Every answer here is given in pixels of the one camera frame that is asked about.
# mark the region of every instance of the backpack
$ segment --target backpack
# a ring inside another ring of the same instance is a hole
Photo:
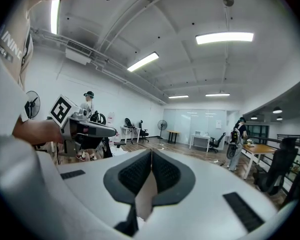
[[[228,159],[232,159],[235,156],[236,151],[238,149],[238,144],[241,143],[241,136],[239,131],[241,126],[242,124],[240,124],[238,128],[233,128],[231,132],[230,143],[229,143],[228,150],[226,152],[226,157]]]
[[[233,128],[231,135],[230,135],[230,143],[234,143],[236,145],[241,143],[241,136],[240,136],[240,131],[239,131],[241,126],[242,126],[242,124],[240,124],[238,128]]]

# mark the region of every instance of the floor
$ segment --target floor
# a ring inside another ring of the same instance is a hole
[[[172,152],[177,152],[186,156],[190,156],[196,159],[200,159],[200,160],[204,160],[207,162],[213,162],[214,160],[219,160],[222,164],[222,167],[227,170],[227,157],[226,157],[226,152],[228,149],[228,146],[225,145],[224,149],[221,151],[219,151],[218,153],[214,153],[214,152],[206,152],[205,148],[201,148],[201,147],[191,147],[191,149],[189,149],[189,145],[186,144],[181,144],[181,143],[168,143],[167,140],[165,139],[158,139],[156,137],[152,137],[149,138],[149,142],[145,141],[142,142],[142,140],[139,141],[139,143],[136,143],[136,140],[133,141],[133,144],[131,143],[131,141],[127,141],[126,145],[122,146],[123,150],[128,151],[128,152],[132,152],[132,151],[136,151],[136,150],[141,150],[141,149],[164,149],[164,150],[168,150],[168,151],[172,151]],[[99,159],[102,158],[102,153],[98,152],[97,153],[97,157]],[[75,157],[64,157],[64,156],[59,156],[60,157],[60,162],[61,164],[72,164],[72,163],[82,163],[82,161],[76,159]],[[54,160],[54,163],[56,165],[58,165],[58,161],[56,156],[52,157]],[[246,170],[248,168],[248,164],[249,164],[249,159],[245,156],[242,155],[240,160],[239,160],[239,164],[237,166],[237,170],[234,172],[235,175],[237,175],[239,178],[243,179]],[[247,179],[245,180],[246,183],[250,184],[251,186],[255,187],[255,185],[253,184],[254,179],[253,179],[253,173],[255,172],[255,167],[252,166],[249,175],[247,177]],[[149,177],[148,179],[149,181],[153,181],[154,178],[153,177]],[[279,193],[273,195],[273,196],[268,196],[267,197],[273,202],[273,204],[280,209],[281,204],[284,202],[285,198],[286,198],[286,194],[280,190]],[[141,218],[146,218],[148,217],[147,214],[141,216]]]

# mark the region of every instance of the wall-mounted fan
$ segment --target wall-mounted fan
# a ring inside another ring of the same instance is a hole
[[[28,101],[26,102],[24,109],[28,118],[33,119],[39,113],[40,98],[33,90],[28,91],[26,95],[28,96]]]
[[[168,126],[168,124],[167,124],[167,122],[165,120],[160,120],[158,122],[158,128],[160,130],[160,137],[158,137],[158,139],[163,139],[161,137],[161,132],[164,131],[165,129],[167,129],[167,126]]]

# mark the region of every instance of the glass partition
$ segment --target glass partition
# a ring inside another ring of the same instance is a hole
[[[175,112],[174,130],[180,132],[176,136],[176,141],[183,144],[188,144],[191,125],[191,109],[177,109]]]
[[[162,131],[161,137],[164,139],[169,138],[169,132],[167,130],[175,130],[175,121],[176,121],[176,109],[165,109],[163,111],[163,120],[166,121],[167,127]]]
[[[166,130],[162,131],[164,139],[169,138],[167,130],[180,132],[176,141],[183,144],[190,144],[191,135],[200,132],[218,140],[227,127],[227,112],[225,110],[208,109],[165,109],[163,119],[167,122]],[[225,137],[217,149],[224,148]],[[206,147],[207,141],[200,138],[194,139],[194,146]]]
[[[223,133],[226,132],[226,118],[227,112],[225,110],[211,110],[209,109],[208,114],[208,133],[211,138],[219,140]],[[225,136],[220,141],[219,147],[216,149],[223,150],[225,144]]]

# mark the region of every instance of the shoe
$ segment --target shoe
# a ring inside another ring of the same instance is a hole
[[[82,154],[78,153],[76,156],[76,158],[78,158],[81,161],[86,161],[86,152],[83,152]]]
[[[95,153],[93,153],[90,155],[90,161],[95,161],[95,160],[98,160],[98,159],[96,158]]]

